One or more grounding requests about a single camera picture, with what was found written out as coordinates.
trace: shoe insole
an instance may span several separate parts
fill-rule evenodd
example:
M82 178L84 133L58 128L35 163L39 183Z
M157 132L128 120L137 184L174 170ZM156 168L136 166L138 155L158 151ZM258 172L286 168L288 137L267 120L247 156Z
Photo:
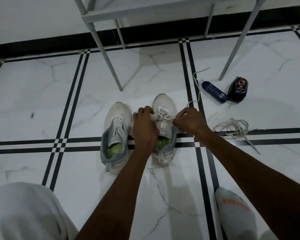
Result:
M108 158L112 158L115 154L122 151L122 143L116 143L108 147Z
M169 145L169 144L171 144L171 139L163 137L163 136L158 137L157 148L159 150L162 150L162 148L164 148L165 145Z

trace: sneaker with laces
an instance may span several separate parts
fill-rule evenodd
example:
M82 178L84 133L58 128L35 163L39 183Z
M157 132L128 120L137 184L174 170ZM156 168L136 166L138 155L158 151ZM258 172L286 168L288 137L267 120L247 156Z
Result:
M171 123L177 114L173 100L166 94L159 94L152 102L154 114L152 120L160 131L157 145L153 149L152 159L160 165L168 165L175 153L178 127Z
M106 172L119 171L129 159L127 145L131 126L131 113L122 102L116 102L110 108L101 138L100 158Z

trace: white wall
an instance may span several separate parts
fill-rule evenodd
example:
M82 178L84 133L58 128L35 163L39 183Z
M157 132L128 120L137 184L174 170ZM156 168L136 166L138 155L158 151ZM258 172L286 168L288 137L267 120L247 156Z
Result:
M255 0L217 3L215 15L251 11ZM300 0L267 0L262 9L298 6ZM205 17L209 5L119 20L121 27ZM116 28L113 20L95 23L96 30ZM73 0L0 0L0 44L88 32Z

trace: forearm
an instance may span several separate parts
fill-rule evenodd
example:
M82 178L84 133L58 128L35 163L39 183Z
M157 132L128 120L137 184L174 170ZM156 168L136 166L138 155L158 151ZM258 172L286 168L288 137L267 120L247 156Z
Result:
M129 239L141 177L151 154L135 149L76 240Z
M196 137L225 167L279 239L300 239L300 184L211 131Z

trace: shoe tongue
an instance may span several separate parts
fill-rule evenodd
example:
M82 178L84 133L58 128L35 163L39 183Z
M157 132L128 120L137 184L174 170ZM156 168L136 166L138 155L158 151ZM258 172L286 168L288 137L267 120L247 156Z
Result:
M170 121L167 120L157 120L155 125L160 131L159 136L163 136L168 139L172 139L172 128Z
M108 147L113 144L116 144L116 143L121 143L121 139L120 139L119 133L117 131L118 120L119 120L119 118L114 118L110 125L109 136L108 136L108 141L107 141Z

